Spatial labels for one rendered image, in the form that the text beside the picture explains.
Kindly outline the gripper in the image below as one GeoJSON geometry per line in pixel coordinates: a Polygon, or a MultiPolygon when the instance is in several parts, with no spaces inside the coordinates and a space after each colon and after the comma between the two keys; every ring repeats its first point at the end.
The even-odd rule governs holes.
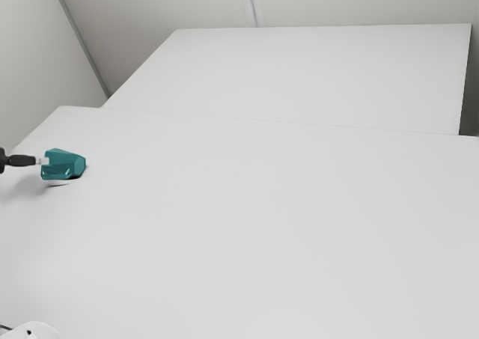
{"type": "Polygon", "coordinates": [[[35,157],[28,155],[7,156],[5,149],[0,147],[0,174],[4,173],[5,167],[28,167],[33,165],[47,165],[46,157],[35,157]]]}

